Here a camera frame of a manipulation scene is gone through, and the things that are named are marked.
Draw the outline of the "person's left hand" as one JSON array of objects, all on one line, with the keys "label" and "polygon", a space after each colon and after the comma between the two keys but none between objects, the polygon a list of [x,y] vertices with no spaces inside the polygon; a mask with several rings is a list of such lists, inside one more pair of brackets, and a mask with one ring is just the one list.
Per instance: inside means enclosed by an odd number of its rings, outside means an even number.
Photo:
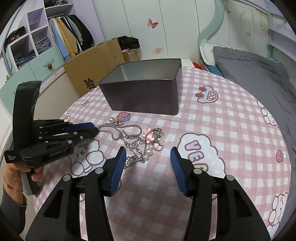
[{"label": "person's left hand", "polygon": [[13,189],[21,191],[23,189],[23,183],[21,180],[22,173],[30,173],[29,175],[32,181],[40,181],[43,177],[44,166],[31,170],[28,168],[24,161],[18,161],[15,163],[6,164],[4,168],[4,180]]}]

